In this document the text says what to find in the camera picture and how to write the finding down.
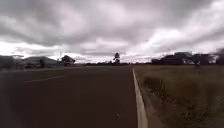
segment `grass verge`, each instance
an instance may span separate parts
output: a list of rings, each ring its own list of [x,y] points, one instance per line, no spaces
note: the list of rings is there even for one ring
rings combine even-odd
[[[150,99],[165,127],[224,126],[224,67],[136,66],[135,71],[144,101]]]

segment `white line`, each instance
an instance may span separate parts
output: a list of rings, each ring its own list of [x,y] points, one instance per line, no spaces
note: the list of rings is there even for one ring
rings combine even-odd
[[[135,93],[136,93],[136,104],[137,104],[137,116],[138,116],[138,128],[148,128],[148,119],[146,116],[145,106],[143,103],[142,95],[138,86],[138,82],[135,76],[135,70],[133,71]]]
[[[57,78],[62,78],[62,77],[65,77],[65,76],[55,76],[55,77],[49,77],[49,78],[44,78],[44,79],[38,79],[38,80],[30,80],[30,81],[26,81],[24,83],[34,83],[34,82],[52,80],[52,79],[57,79]]]

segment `cloud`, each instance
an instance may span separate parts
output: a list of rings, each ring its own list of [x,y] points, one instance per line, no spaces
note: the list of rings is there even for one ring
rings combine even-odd
[[[0,39],[63,46],[23,48],[30,55],[157,56],[222,42],[223,7],[221,0],[0,0]]]

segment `road edge line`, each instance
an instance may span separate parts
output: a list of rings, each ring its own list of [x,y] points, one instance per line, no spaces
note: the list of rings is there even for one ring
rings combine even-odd
[[[139,86],[138,86],[138,81],[136,79],[134,68],[132,69],[132,72],[133,72],[133,77],[134,77],[135,94],[136,94],[138,128],[148,128],[148,119],[146,116],[146,110],[145,110],[142,94],[141,94]]]

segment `tree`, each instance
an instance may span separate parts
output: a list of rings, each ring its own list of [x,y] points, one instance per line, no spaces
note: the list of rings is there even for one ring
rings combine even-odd
[[[115,64],[119,64],[120,63],[120,54],[119,53],[115,53],[114,54],[114,60],[115,60]]]
[[[216,64],[224,65],[224,48],[220,49],[216,55],[218,56]]]
[[[61,62],[62,62],[65,66],[69,66],[69,65],[75,63],[75,59],[72,59],[70,56],[65,55],[64,57],[61,58]]]
[[[40,59],[40,68],[44,68],[46,66],[46,62],[44,58]]]
[[[194,64],[197,65],[208,65],[210,64],[210,61],[212,60],[212,56],[210,54],[194,54],[191,57],[191,60]]]

